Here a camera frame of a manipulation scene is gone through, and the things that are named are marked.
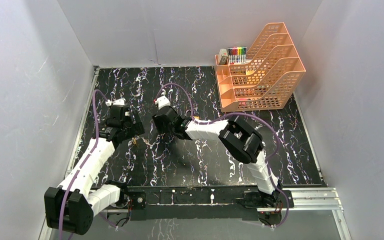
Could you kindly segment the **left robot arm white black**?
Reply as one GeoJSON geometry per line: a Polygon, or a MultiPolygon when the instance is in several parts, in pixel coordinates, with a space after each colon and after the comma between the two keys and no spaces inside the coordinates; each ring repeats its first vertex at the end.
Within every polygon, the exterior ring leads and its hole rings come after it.
{"type": "Polygon", "coordinates": [[[44,194],[46,224],[49,228],[84,235],[96,215],[107,207],[127,206],[129,194],[125,183],[108,180],[99,189],[92,185],[103,165],[123,142],[144,133],[137,110],[112,105],[109,117],[90,140],[87,152],[72,172],[44,194]]]}

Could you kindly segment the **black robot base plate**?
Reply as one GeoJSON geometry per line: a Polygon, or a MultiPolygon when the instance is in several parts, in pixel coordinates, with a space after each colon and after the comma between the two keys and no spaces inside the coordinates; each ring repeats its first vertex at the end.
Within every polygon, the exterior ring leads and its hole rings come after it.
{"type": "Polygon", "coordinates": [[[254,185],[131,186],[133,220],[242,219],[272,226],[290,206],[278,191],[260,192],[254,185]]]}

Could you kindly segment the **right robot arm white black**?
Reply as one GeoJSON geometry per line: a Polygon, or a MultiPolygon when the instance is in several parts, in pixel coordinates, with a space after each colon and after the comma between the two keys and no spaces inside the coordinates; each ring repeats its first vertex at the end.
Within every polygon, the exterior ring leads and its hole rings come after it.
{"type": "Polygon", "coordinates": [[[273,174],[264,153],[262,135],[244,119],[245,113],[233,112],[216,120],[182,117],[169,105],[152,117],[160,134],[172,134],[181,140],[212,140],[223,144],[230,155],[245,164],[257,184],[257,191],[245,191],[238,204],[246,208],[287,207],[291,205],[273,174]]]}

